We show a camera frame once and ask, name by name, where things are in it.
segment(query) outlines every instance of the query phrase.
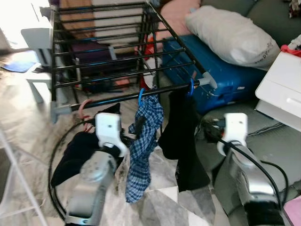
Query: black cable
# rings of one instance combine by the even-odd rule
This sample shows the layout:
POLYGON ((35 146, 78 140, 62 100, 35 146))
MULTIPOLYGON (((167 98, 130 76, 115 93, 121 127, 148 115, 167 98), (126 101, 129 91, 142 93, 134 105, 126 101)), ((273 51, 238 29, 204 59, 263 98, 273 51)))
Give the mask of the black cable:
POLYGON ((261 160, 261 162, 264 163, 264 164, 276 167, 283 174, 283 177, 284 177, 284 180, 285 180, 285 192, 284 192, 284 196, 283 196, 283 200, 282 200, 282 206, 284 206, 284 204, 286 203, 288 188, 289 188, 288 178, 287 178, 287 175, 286 175, 285 171, 280 166, 278 166, 278 165, 276 165, 272 162, 262 161, 262 160, 261 160))
POLYGON ((277 201, 278 201, 278 206, 279 206, 279 209, 282 210, 283 206, 282 206, 282 202, 281 202, 281 199, 280 199, 280 192, 278 190, 278 187, 275 183, 275 181, 273 180, 273 178, 271 177, 271 175, 255 160, 253 159, 251 156, 249 156, 248 154, 244 153, 242 150, 240 150, 239 148, 235 147, 235 145, 233 145, 232 143, 228 143, 222 139, 219 139, 219 141, 221 143, 223 143, 226 147, 229 147, 229 148, 233 148, 235 151, 239 152, 240 154, 242 154, 244 157, 246 157, 248 160, 250 160, 252 163, 254 163, 255 166, 257 166, 264 174, 265 176, 269 179, 269 181, 271 182, 274 190, 275 190, 275 193, 276 193, 276 197, 277 197, 277 201))
POLYGON ((63 208, 61 202, 59 201, 58 197, 57 197, 57 193, 56 193, 56 188, 51 186, 51 178, 52 178, 52 164, 53 164, 53 160, 55 158, 55 154, 57 152, 58 147, 60 146, 60 144, 65 140, 65 138, 67 137, 67 135, 74 130, 75 128, 77 128, 79 125, 84 124, 84 123, 89 123, 92 120, 87 120, 87 121, 81 121, 75 125, 73 125, 70 129, 68 129, 68 131, 61 137, 61 139, 57 142, 57 144, 55 145, 50 160, 49 160, 49 168, 48 168, 48 193, 50 196, 50 200, 55 208, 55 210, 57 211, 57 213, 59 214, 60 218, 62 220, 65 220, 65 215, 66 215, 66 211, 63 208))

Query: blue plaid shirt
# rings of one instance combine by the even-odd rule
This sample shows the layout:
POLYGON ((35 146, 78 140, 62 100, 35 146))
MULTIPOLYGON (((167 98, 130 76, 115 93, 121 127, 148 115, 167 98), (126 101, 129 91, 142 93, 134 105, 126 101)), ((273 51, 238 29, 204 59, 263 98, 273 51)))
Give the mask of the blue plaid shirt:
MULTIPOLYGON (((135 121, 140 117, 146 120, 139 138, 130 146, 130 169, 127 175, 126 200, 137 202, 151 182, 149 156, 157 146, 156 131, 163 122, 163 108, 157 96, 143 98, 143 105, 135 115, 135 121)), ((135 124, 129 126, 130 133, 135 132, 135 124)))

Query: black cloth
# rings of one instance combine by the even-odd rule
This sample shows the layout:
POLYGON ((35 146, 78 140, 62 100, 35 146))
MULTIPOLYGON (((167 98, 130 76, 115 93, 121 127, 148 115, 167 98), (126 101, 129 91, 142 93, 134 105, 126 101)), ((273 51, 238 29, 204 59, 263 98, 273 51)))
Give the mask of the black cloth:
POLYGON ((181 89, 169 95, 169 122, 158 140, 168 159, 178 159, 175 177, 179 192, 194 190, 209 184, 210 179, 200 163, 195 147, 194 132, 198 125, 195 101, 181 89))
MULTIPOLYGON (((120 104, 113 105, 104 109, 104 113, 120 113, 120 104)), ((55 187, 67 179, 79 174, 82 165, 91 158, 93 153, 99 150, 98 138, 96 133, 79 132, 67 145, 63 157, 58 163, 53 176, 51 185, 55 187)))

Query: drying rack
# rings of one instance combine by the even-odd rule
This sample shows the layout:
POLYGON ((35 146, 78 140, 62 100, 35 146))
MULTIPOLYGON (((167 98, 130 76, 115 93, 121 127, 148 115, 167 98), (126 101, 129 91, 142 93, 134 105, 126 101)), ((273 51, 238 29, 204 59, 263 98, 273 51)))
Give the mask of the drying rack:
MULTIPOLYGON (((194 85, 205 85, 210 83, 210 79, 207 78, 205 69, 202 67, 202 65, 198 62, 198 60, 194 57, 194 55, 190 52, 190 50, 185 46, 185 44, 181 41, 181 39, 178 37, 178 35, 174 32, 174 30, 169 26, 169 24, 166 22, 166 20, 161 16, 161 14, 155 9, 155 7, 151 3, 147 2, 135 2, 135 3, 126 3, 126 4, 110 4, 110 5, 99 5, 99 6, 90 6, 90 7, 80 7, 80 8, 52 8, 51 12, 51 23, 52 23, 52 33, 51 41, 52 41, 52 92, 51 92, 51 118, 52 122, 55 123, 57 121, 57 117, 60 114, 68 114, 73 111, 76 111, 80 107, 80 103, 78 102, 78 97, 75 91, 74 86, 84 84, 84 83, 91 83, 91 82, 99 82, 99 81, 105 81, 105 80, 116 80, 116 79, 122 79, 122 78, 128 78, 128 77, 139 77, 143 76, 145 73, 156 73, 159 71, 168 70, 171 68, 183 68, 188 65, 195 65, 196 68, 203 74, 203 79, 195 80, 194 85), (68 20, 68 21, 62 21, 60 19, 60 15, 65 14, 80 14, 80 13, 87 13, 87 12, 104 12, 104 11, 110 11, 110 10, 126 10, 126 9, 134 9, 134 8, 141 8, 142 13, 141 14, 127 14, 127 15, 121 15, 121 16, 106 16, 106 17, 96 17, 91 19, 78 19, 78 20, 68 20), (76 22, 86 22, 91 20, 109 20, 109 19, 116 19, 116 18, 129 18, 129 17, 139 17, 140 22, 138 23, 124 23, 124 24, 111 24, 111 25, 105 25, 105 26, 94 26, 94 27, 86 27, 86 28, 79 28, 79 29, 72 29, 72 30, 65 30, 62 27, 63 23, 76 23, 76 22), (165 29, 156 29, 156 25, 158 22, 162 22, 165 26, 165 29), (91 32, 91 31, 107 31, 107 30, 116 30, 116 29, 123 29, 128 27, 135 27, 136 32, 131 33, 121 33, 119 35, 106 35, 106 36, 96 36, 91 38, 83 38, 83 39, 75 39, 75 38, 66 38, 64 36, 65 32, 91 32), (157 40, 156 39, 156 32, 161 31, 169 31, 172 35, 170 39, 163 39, 163 40, 157 40), (148 34, 153 33, 153 41, 148 41, 148 34), (105 51, 108 50, 108 48, 99 48, 99 49, 90 49, 85 51, 68 51, 67 48, 64 48, 64 45, 68 45, 70 43, 75 42, 81 42, 81 41, 87 41, 87 40, 109 40, 109 39, 120 39, 125 37, 138 37, 138 42, 135 43, 129 43, 127 45, 122 46, 116 46, 114 49, 121 49, 121 48, 128 48, 128 47, 136 47, 136 55, 131 57, 125 57, 115 60, 108 60, 108 61, 98 61, 88 64, 79 64, 76 65, 72 61, 64 61, 64 66, 58 66, 57 58, 58 57, 66 57, 66 56, 72 56, 77 53, 86 53, 86 52, 97 52, 97 51, 105 51), (174 51, 163 51, 158 52, 157 51, 157 43, 164 43, 166 41, 177 41, 179 45, 181 46, 179 49, 176 49, 174 51), (154 53, 153 54, 145 54, 146 45, 154 44, 154 53), (184 63, 184 64, 177 64, 177 65, 164 65, 162 67, 158 66, 158 57, 162 55, 170 55, 171 60, 176 57, 179 53, 185 53, 190 58, 190 62, 184 63), (151 69, 148 67, 148 65, 145 62, 146 57, 154 57, 155 58, 155 65, 156 67, 154 69, 151 69), (135 71, 129 71, 125 73, 112 73, 110 75, 106 76, 97 76, 81 81, 71 81, 71 82, 59 82, 57 81, 57 77, 59 74, 63 72, 68 73, 74 73, 76 69, 79 68, 93 68, 98 67, 101 65, 118 65, 120 63, 128 62, 128 61, 136 61, 136 70, 135 71), (76 100, 76 104, 71 105, 61 105, 57 103, 57 96, 56 96, 56 89, 62 88, 62 87, 71 87, 73 90, 73 94, 76 100)), ((156 73, 156 83, 157 83, 157 89, 152 89, 149 91, 145 91, 142 94, 142 97, 148 96, 148 95, 154 95, 154 94, 160 94, 164 92, 169 92, 177 89, 183 89, 187 88, 190 83, 184 83, 180 85, 173 85, 173 86, 167 86, 167 87, 160 87, 159 83, 159 73, 156 73)), ((90 102, 85 105, 85 108, 90 107, 96 107, 106 104, 112 104, 116 102, 121 102, 125 100, 135 99, 139 97, 139 92, 132 93, 129 95, 121 95, 117 97, 112 98, 106 98, 106 99, 100 99, 97 101, 90 102)))

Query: marble floor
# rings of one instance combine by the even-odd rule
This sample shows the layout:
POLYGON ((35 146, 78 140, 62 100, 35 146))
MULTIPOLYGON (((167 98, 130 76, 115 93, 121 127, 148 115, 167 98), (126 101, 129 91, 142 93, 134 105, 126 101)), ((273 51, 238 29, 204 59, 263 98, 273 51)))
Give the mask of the marble floor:
MULTIPOLYGON (((10 57, 1 58, 0 64, 10 60, 10 57)), ((48 161, 55 143, 63 133, 78 121, 76 113, 62 115, 56 124, 50 122, 49 92, 46 86, 38 84, 42 92, 44 103, 36 104, 30 87, 27 84, 26 73, 10 73, 0 69, 0 122, 8 139, 16 149, 24 149, 38 157, 45 164, 30 161, 21 156, 22 170, 33 190, 49 225, 63 225, 53 208, 47 194, 48 161)), ((124 91, 131 93, 138 87, 124 91)), ((120 93, 105 93, 91 96, 92 99, 111 97, 120 93)), ((83 101, 87 97, 80 95, 83 101)), ((85 110, 85 113, 94 115, 106 107, 96 107, 85 110)), ((137 110, 137 100, 130 100, 121 104, 122 125, 128 127, 134 121, 137 110)), ((56 165, 62 157, 66 144, 72 136, 82 130, 72 132, 67 136, 55 157, 56 165)), ((125 184, 129 164, 128 156, 118 168, 114 182, 107 191, 106 202, 101 220, 101 226, 228 226, 228 219, 224 214, 212 187, 204 187, 194 191, 178 193, 174 177, 176 161, 167 160, 159 147, 150 156, 151 185, 147 188, 144 197, 135 204, 125 202, 125 184)), ((70 179, 61 184, 58 189, 59 197, 66 204, 70 189, 76 182, 70 179)), ((18 178, 7 207, 7 212, 30 205, 29 199, 18 178)), ((39 226, 37 214, 27 211, 7 218, 0 218, 0 226, 31 225, 39 226)))

